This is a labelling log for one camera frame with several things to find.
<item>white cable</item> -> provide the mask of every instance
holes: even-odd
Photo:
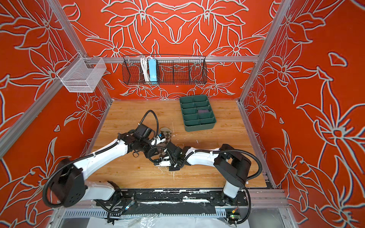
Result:
[[[150,76],[148,75],[148,72],[147,72],[147,67],[148,67],[147,59],[153,59],[153,58],[151,56],[141,57],[141,68],[142,68],[142,71],[143,71],[143,75],[145,77],[145,81],[149,82],[150,81]]]

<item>wood grain surface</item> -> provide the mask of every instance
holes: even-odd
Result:
[[[135,129],[145,112],[152,109],[158,117],[160,128],[171,129],[174,135],[171,141],[181,148],[192,146],[214,149],[227,143],[236,149],[254,154],[236,102],[211,100],[210,103],[217,119],[214,128],[186,132],[179,101],[114,101],[93,151],[113,141],[118,132],[125,133]],[[143,124],[156,129],[153,114],[148,114]],[[258,166],[251,158],[250,160],[252,165],[249,175],[252,175]],[[169,172],[167,167],[154,166],[143,153],[137,158],[132,153],[119,157],[97,170],[88,180],[113,181],[121,188],[220,188],[225,184],[225,179],[214,167],[193,165]],[[266,184],[260,175],[250,180],[246,186],[262,188]]]

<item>folded purple cloth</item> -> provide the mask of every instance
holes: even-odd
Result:
[[[209,112],[209,110],[208,109],[200,109],[200,110],[198,110],[198,113],[205,113],[205,112]]]

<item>floral wallpaper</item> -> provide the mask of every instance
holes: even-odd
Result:
[[[244,107],[299,227],[364,227],[365,3],[293,0]]]
[[[1,137],[76,51],[44,0],[0,1],[0,40]],[[43,185],[60,160],[87,152],[106,107],[98,88],[60,89],[0,159],[0,227],[48,224],[52,209],[42,202]]]
[[[258,55],[280,0],[60,0],[91,57],[132,54]],[[114,99],[238,98],[253,63],[208,64],[205,85],[126,85],[121,64],[103,83]]]

